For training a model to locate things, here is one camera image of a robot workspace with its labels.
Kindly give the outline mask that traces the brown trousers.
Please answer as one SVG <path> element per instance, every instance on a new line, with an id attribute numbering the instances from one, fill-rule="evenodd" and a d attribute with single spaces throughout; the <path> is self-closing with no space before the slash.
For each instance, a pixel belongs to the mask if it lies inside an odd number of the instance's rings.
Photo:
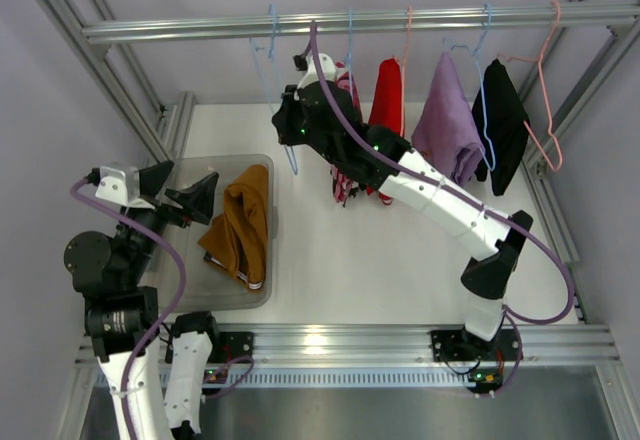
<path id="1" fill-rule="evenodd" d="M 258 291 L 266 280 L 269 239 L 267 201 L 269 174 L 253 164 L 223 192 L 223 211 L 198 240 L 204 261 Z"/>

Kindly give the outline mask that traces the blue hanger with brown trousers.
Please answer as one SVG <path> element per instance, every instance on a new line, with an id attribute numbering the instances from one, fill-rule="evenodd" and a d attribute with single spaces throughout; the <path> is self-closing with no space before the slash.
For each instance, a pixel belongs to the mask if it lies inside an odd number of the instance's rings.
<path id="1" fill-rule="evenodd" d="M 274 4 L 269 5 L 270 17 L 269 43 L 260 45 L 254 38 L 248 40 L 254 67 L 260 80 L 265 103 L 270 113 L 276 113 L 276 101 L 283 91 L 283 82 L 276 61 L 276 37 L 278 35 L 278 13 Z"/>

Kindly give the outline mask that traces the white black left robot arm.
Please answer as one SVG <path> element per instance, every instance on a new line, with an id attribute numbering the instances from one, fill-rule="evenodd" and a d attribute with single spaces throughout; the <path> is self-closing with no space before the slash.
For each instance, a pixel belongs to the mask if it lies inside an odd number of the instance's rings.
<path id="1" fill-rule="evenodd" d="M 219 175 L 168 189 L 174 164 L 94 168 L 71 195 L 117 222 L 113 235 L 72 238 L 63 263 L 84 299 L 84 330 L 108 382 L 122 439 L 199 439 L 204 370 L 219 337 L 209 311 L 178 316 L 169 330 L 166 384 L 159 373 L 161 331 L 186 289 L 182 257 L 167 226 L 208 224 Z"/>

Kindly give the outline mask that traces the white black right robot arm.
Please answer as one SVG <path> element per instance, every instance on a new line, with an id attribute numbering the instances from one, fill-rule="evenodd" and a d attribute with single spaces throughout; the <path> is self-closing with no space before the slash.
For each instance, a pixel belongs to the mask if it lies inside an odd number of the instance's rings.
<path id="1" fill-rule="evenodd" d="M 462 327 L 439 341 L 443 363 L 518 361 L 520 341 L 506 312 L 507 283 L 533 219 L 490 209 L 429 164 L 405 139 L 361 120 L 349 94 L 333 82 L 288 85 L 272 117 L 278 140 L 306 145 L 361 187 L 411 207 L 442 227 L 470 255 L 461 274 L 468 303 Z"/>

